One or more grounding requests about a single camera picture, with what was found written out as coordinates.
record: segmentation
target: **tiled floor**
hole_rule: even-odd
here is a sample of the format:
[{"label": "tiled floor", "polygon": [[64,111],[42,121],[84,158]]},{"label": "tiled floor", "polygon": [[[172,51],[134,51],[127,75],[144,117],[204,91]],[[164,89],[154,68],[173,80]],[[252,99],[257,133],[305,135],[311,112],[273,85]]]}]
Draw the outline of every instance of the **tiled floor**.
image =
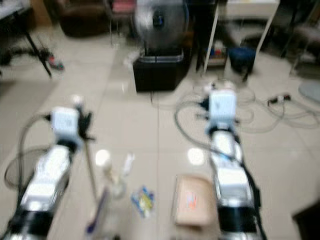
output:
[{"label": "tiled floor", "polygon": [[[212,176],[208,162],[200,167],[191,166],[188,162],[187,151],[194,146],[184,139],[175,126],[174,105],[193,88],[200,89],[199,86],[206,82],[216,80],[216,73],[209,71],[205,77],[200,77],[192,66],[175,92],[156,93],[152,105],[149,94],[135,93],[132,73],[123,65],[124,57],[134,50],[133,47],[112,48],[107,35],[79,40],[65,37],[60,29],[43,30],[38,34],[64,61],[65,72],[55,73],[50,81],[42,66],[34,61],[31,67],[3,69],[1,81],[15,80],[26,85],[41,85],[43,90],[48,90],[47,85],[54,84],[54,87],[46,90],[46,97],[31,101],[33,104],[28,105],[28,111],[23,111],[24,88],[5,93],[6,98],[14,97],[14,104],[8,101],[5,108],[11,114],[12,121],[5,119],[0,112],[1,128],[5,128],[5,135],[0,136],[0,142],[5,144],[11,134],[17,138],[18,130],[34,111],[47,112],[54,106],[70,106],[70,95],[81,94],[85,97],[87,109],[94,112],[90,132],[97,141],[91,144],[92,156],[99,149],[108,149],[116,170],[121,169],[127,152],[134,152],[136,156],[127,179],[126,196],[111,203],[105,231],[118,233],[125,240],[168,240],[173,237],[217,239],[217,220],[211,227],[198,232],[176,228],[171,219],[176,175],[195,173],[209,178]],[[320,110],[320,106],[300,96],[298,86],[303,80],[289,77],[290,68],[286,60],[261,53],[256,59],[248,85],[259,99],[290,92],[295,99]],[[241,91],[239,98],[247,97],[248,93]],[[0,98],[0,107],[3,106],[4,97]],[[258,106],[251,108],[255,118],[249,127],[268,126],[274,121]],[[193,108],[182,112],[181,121],[190,134],[206,141],[203,134],[205,122],[195,121],[196,112]],[[292,214],[320,197],[320,128],[296,129],[280,123],[268,133],[249,134],[240,130],[240,135],[247,164],[261,187],[262,220],[269,239],[298,240]],[[52,137],[44,123],[38,124],[30,131],[27,146],[52,142]],[[10,145],[6,145],[5,158],[0,163],[1,179],[16,152],[13,140],[10,141]],[[102,188],[106,181],[99,169],[96,169],[96,174],[98,185]],[[155,209],[146,219],[140,217],[130,200],[130,194],[142,185],[155,192]],[[1,230],[12,215],[14,205],[15,192],[1,181]],[[82,152],[74,161],[69,188],[54,219],[49,239],[82,239],[93,207]]]}]

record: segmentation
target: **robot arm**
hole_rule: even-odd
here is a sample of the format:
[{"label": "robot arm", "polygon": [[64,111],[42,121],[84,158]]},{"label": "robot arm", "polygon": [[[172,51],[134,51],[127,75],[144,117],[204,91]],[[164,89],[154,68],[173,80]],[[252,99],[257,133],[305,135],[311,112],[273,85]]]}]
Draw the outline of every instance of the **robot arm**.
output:
[{"label": "robot arm", "polygon": [[86,140],[90,116],[77,109],[56,107],[50,114],[55,144],[39,158],[21,202],[8,224],[5,240],[46,239],[69,182],[73,156]]},{"label": "robot arm", "polygon": [[215,89],[209,96],[210,162],[221,240],[266,240],[259,214],[260,193],[248,172],[234,126],[236,94]]}]

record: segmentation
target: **table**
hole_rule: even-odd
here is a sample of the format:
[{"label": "table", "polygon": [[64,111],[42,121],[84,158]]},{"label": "table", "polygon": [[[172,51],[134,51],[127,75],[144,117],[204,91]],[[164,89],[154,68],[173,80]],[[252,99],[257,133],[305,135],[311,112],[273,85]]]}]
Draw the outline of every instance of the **table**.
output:
[{"label": "table", "polygon": [[215,9],[203,73],[206,73],[207,71],[218,19],[268,19],[256,49],[256,54],[258,54],[277,12],[279,3],[279,0],[228,0],[227,3],[218,4]]},{"label": "table", "polygon": [[27,38],[28,42],[30,43],[33,51],[39,58],[40,62],[42,63],[44,69],[48,73],[49,77],[51,78],[52,74],[46,64],[46,60],[41,57],[41,54],[36,47],[34,41],[32,40],[29,32],[27,31],[25,24],[22,22],[20,18],[20,14],[31,9],[30,4],[26,3],[26,1],[18,0],[18,1],[12,1],[10,4],[7,5],[0,5],[0,22],[14,19],[17,27],[19,30],[24,34],[24,36]]}]

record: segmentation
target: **black stand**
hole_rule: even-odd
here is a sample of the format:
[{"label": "black stand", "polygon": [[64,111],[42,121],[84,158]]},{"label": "black stand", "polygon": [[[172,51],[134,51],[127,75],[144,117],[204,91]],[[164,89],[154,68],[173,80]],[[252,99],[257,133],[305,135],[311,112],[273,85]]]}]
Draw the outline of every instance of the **black stand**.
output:
[{"label": "black stand", "polygon": [[47,64],[46,64],[46,60],[40,55],[40,52],[38,50],[38,48],[36,47],[34,41],[32,40],[29,32],[27,31],[27,29],[25,28],[25,25],[24,23],[21,21],[20,19],[20,16],[18,14],[18,12],[16,11],[14,14],[14,19],[20,29],[20,31],[25,35],[25,37],[27,38],[28,42],[30,43],[34,53],[38,56],[40,62],[42,63],[44,69],[46,70],[46,72],[48,73],[49,77],[51,78],[52,77],[52,74],[51,74],[51,71],[49,70]]}]

